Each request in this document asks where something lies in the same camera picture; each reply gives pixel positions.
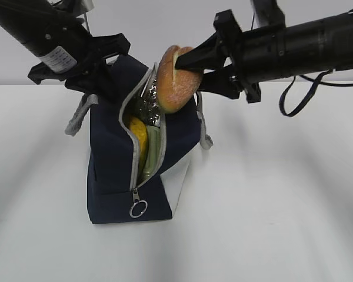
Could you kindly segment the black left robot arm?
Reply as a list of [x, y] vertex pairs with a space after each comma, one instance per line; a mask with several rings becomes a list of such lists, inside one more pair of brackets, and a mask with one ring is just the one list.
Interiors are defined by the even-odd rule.
[[114, 102], [119, 88], [106, 59], [127, 55], [130, 43], [122, 33], [92, 36], [83, 26], [91, 7], [90, 1], [0, 1], [0, 27], [40, 60], [28, 74], [37, 85], [58, 80]]

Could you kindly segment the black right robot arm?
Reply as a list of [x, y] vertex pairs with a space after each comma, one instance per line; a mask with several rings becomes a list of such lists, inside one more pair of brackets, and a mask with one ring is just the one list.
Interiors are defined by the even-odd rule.
[[203, 72], [199, 91], [230, 99], [245, 92], [257, 103], [261, 82], [353, 69], [353, 9], [288, 27], [275, 1], [254, 5], [258, 28], [243, 31], [231, 10], [218, 12], [215, 33], [176, 60], [176, 69]]

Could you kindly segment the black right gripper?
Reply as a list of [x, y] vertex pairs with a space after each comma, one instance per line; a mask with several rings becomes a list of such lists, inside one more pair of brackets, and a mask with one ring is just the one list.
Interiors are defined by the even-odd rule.
[[[229, 99], [238, 99], [244, 91], [248, 103], [260, 102], [259, 84], [249, 83], [244, 75], [243, 33], [231, 9], [215, 15], [214, 28], [216, 32], [206, 41], [177, 58], [175, 69], [213, 70], [203, 75], [199, 91]], [[224, 66], [227, 58], [230, 58], [231, 64]]]

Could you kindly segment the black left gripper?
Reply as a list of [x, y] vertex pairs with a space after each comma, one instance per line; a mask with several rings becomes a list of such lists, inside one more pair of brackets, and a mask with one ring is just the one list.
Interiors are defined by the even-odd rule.
[[[28, 78], [65, 80], [69, 90], [98, 95], [111, 103], [120, 98], [119, 87], [106, 58], [127, 55], [131, 44], [122, 33], [92, 36], [83, 26], [33, 26], [28, 28], [28, 50], [41, 63]], [[80, 75], [90, 75], [92, 80]]]

